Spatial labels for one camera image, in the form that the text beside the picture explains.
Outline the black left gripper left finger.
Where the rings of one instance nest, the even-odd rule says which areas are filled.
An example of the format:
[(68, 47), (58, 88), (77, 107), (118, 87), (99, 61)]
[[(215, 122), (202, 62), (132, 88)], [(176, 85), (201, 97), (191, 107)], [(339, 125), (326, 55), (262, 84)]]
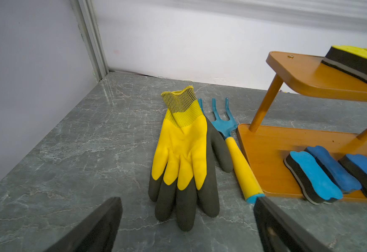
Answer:
[(111, 197), (47, 252), (110, 252), (123, 214), (120, 197)]

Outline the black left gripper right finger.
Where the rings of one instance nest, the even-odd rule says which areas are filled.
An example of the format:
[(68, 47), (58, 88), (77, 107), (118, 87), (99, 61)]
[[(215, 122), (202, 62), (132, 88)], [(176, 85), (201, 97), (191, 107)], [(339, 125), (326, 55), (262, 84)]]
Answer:
[(267, 197), (257, 198), (253, 211), (265, 252), (330, 251)]

